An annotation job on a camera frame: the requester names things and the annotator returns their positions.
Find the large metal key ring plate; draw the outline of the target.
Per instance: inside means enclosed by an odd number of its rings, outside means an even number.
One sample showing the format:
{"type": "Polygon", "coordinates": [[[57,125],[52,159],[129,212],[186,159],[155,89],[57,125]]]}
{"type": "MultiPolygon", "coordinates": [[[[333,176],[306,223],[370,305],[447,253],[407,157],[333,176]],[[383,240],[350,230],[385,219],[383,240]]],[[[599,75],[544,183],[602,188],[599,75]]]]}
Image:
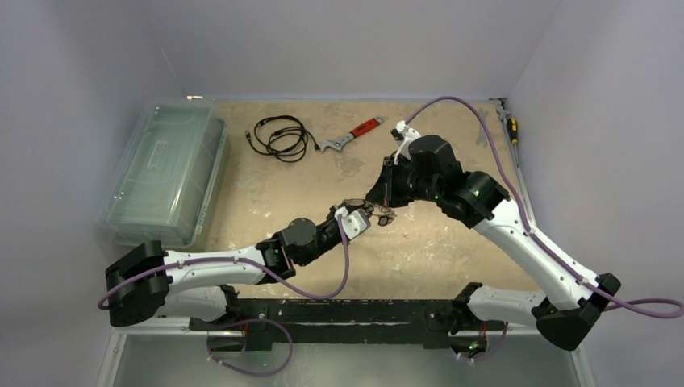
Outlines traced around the large metal key ring plate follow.
{"type": "Polygon", "coordinates": [[[350,212],[362,210],[367,218],[376,218],[377,224],[380,227],[389,226],[396,219],[396,213],[393,209],[374,204],[363,198],[345,199],[343,200],[343,206],[347,207],[350,212]]]}

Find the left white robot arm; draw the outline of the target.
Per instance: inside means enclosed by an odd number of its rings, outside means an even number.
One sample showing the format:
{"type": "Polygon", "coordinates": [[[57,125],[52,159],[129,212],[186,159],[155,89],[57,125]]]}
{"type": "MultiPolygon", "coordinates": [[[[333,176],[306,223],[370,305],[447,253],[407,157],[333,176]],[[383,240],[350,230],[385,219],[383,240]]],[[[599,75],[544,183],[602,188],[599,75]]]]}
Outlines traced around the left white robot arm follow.
{"type": "Polygon", "coordinates": [[[113,327],[129,327],[157,317],[189,317],[229,330],[240,321],[234,285],[280,283],[319,300],[288,282],[333,248],[370,227],[373,204],[349,199],[333,206],[323,222],[297,218],[287,227],[246,248],[220,252],[178,252],[159,240],[143,242],[105,271],[106,293],[97,307],[113,327]]]}

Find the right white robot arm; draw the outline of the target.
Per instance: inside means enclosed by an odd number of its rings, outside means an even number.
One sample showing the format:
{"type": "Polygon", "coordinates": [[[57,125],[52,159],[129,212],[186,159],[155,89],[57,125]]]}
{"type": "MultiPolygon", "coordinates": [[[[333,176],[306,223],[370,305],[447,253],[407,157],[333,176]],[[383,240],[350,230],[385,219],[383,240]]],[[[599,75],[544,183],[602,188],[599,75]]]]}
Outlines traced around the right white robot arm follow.
{"type": "Polygon", "coordinates": [[[613,274],[597,274],[553,252],[541,231],[525,227],[508,191],[487,173],[463,170],[451,144],[438,135],[414,139],[385,157],[365,198],[385,208],[435,203],[494,243],[540,287],[524,292],[470,282],[453,299],[453,332],[496,320],[534,327],[551,344],[573,351],[621,286],[613,274]]]}

